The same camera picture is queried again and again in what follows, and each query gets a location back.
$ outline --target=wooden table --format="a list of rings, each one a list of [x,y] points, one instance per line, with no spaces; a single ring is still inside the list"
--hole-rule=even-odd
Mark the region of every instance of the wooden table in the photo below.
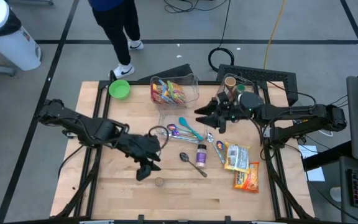
[[[83,82],[76,110],[92,116],[98,82]],[[200,98],[192,110],[183,114],[188,121],[200,116],[193,110],[207,105],[216,94],[218,86],[199,86]],[[268,92],[272,104],[288,106],[285,92],[271,84]],[[125,101],[111,100],[109,119],[115,119],[130,125],[130,133],[146,133],[158,124],[160,114],[150,101],[148,85],[132,86],[131,95]],[[277,126],[289,126],[291,121],[277,121]],[[194,121],[191,126],[202,130],[204,126]],[[260,161],[259,193],[254,194],[233,189],[234,173],[224,170],[218,155],[210,143],[207,145],[207,161],[204,178],[188,163],[179,159],[179,152],[186,152],[195,160],[196,145],[172,140],[162,150],[161,162],[157,165],[161,171],[152,172],[142,182],[135,179],[139,164],[127,159],[118,150],[103,148],[96,188],[92,219],[136,220],[139,214],[146,220],[224,220],[230,215],[232,220],[274,220],[272,198],[269,187],[266,163],[260,158],[259,135],[250,121],[227,122],[226,133],[219,134],[209,128],[215,140],[229,141],[234,144],[250,146],[250,161]],[[292,139],[287,144],[298,147]],[[77,139],[68,140],[65,156],[78,147]],[[281,149],[282,161],[289,191],[298,203],[314,216],[313,207],[303,171],[299,152],[286,147]],[[57,185],[51,215],[56,215],[71,199],[79,184],[85,150],[65,164]],[[165,181],[163,187],[154,184],[156,177]],[[277,187],[281,216],[285,209],[280,189]],[[81,214],[88,201],[88,192],[83,197]]]

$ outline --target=black pants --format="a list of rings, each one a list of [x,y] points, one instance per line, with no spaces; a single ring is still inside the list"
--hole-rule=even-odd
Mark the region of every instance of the black pants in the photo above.
[[[131,40],[140,39],[135,0],[124,0],[122,4],[108,11],[93,10],[93,15],[114,46],[119,63],[128,65],[131,56],[123,27]]]

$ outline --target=white sneaker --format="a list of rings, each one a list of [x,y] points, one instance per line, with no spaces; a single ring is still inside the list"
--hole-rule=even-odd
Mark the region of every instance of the white sneaker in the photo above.
[[[141,40],[131,40],[128,41],[129,50],[142,50],[144,48],[143,42]]]
[[[130,75],[134,72],[135,72],[135,67],[131,63],[128,65],[118,64],[118,67],[114,69],[114,74],[116,75],[117,79]]]

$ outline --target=small bottle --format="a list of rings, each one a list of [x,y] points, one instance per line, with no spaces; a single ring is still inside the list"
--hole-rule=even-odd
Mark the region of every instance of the small bottle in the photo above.
[[[199,144],[197,148],[196,167],[202,169],[206,163],[206,145]]]

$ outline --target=orange snack bag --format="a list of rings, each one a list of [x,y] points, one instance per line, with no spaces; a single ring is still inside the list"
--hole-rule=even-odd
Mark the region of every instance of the orange snack bag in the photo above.
[[[234,175],[234,188],[259,193],[258,169],[259,162],[250,162],[248,174],[236,171]]]

